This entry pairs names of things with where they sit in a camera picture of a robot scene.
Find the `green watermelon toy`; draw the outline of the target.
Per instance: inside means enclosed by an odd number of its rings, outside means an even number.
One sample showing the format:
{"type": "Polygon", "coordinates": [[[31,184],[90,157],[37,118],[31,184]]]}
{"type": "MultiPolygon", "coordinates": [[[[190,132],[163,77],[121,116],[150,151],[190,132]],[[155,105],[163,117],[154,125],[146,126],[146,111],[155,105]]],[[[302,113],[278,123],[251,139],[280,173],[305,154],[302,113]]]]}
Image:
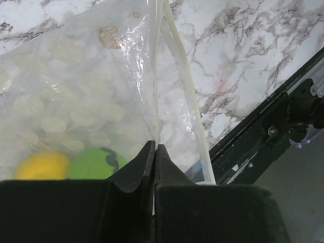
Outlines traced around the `green watermelon toy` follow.
{"type": "Polygon", "coordinates": [[[67,171],[68,179],[106,179],[128,163],[120,153],[107,147],[92,147],[76,156],[67,171]]]}

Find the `clear zip top bag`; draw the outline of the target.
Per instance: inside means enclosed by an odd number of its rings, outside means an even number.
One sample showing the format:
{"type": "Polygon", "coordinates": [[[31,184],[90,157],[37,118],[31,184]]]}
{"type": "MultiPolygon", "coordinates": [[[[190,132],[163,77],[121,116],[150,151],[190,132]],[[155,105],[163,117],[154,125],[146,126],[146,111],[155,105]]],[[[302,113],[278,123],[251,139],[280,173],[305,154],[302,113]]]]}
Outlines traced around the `clear zip top bag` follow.
{"type": "Polygon", "coordinates": [[[215,183],[168,1],[105,1],[1,55],[2,180],[33,154],[107,147],[130,162],[148,141],[215,183]]]}

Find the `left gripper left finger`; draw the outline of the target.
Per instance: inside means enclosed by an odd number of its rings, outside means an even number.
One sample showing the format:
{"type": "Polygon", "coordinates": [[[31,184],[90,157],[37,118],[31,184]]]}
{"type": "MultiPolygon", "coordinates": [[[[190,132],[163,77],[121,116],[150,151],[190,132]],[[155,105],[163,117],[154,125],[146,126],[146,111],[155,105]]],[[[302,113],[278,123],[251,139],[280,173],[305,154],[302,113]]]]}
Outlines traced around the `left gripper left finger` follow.
{"type": "Polygon", "coordinates": [[[104,180],[1,182],[1,242],[147,242],[155,142],[104,180]]]}

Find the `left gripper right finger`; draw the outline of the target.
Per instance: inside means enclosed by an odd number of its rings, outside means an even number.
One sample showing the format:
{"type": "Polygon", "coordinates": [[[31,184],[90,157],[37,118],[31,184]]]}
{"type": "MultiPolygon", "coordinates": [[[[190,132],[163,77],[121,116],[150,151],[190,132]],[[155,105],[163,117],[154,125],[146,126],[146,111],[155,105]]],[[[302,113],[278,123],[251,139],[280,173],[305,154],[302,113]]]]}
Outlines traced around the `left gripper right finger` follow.
{"type": "Polygon", "coordinates": [[[254,185],[197,185],[170,159],[155,157],[156,242],[290,242],[272,194],[254,185]]]}

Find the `yellow lemon toy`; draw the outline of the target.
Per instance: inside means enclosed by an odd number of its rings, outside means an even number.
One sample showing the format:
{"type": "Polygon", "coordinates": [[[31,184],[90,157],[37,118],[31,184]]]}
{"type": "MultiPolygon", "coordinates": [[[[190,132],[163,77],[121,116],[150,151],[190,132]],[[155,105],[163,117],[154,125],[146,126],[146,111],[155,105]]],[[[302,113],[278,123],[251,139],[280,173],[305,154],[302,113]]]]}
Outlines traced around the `yellow lemon toy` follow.
{"type": "Polygon", "coordinates": [[[24,159],[13,177],[18,180],[64,180],[70,164],[71,159],[67,155],[45,151],[24,159]]]}

